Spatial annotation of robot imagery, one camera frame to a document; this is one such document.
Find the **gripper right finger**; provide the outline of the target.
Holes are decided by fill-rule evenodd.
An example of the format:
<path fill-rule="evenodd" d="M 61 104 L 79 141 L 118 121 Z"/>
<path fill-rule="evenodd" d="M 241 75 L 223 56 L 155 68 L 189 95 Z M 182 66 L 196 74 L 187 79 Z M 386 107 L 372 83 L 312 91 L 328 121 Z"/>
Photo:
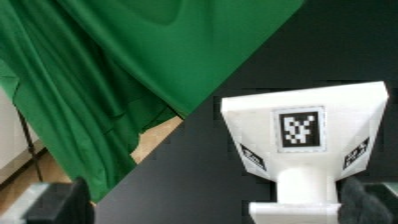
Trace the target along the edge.
<path fill-rule="evenodd" d="M 397 194 L 383 183 L 349 178 L 342 184 L 340 202 L 338 224 L 397 224 Z"/>

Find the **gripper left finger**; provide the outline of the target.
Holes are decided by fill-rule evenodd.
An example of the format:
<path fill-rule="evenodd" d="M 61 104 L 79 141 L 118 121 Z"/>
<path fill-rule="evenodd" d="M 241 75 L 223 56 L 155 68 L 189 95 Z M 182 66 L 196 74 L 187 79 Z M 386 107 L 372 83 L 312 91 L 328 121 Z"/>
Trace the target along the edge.
<path fill-rule="evenodd" d="M 24 215 L 27 224 L 95 224 L 88 182 L 52 183 Z"/>

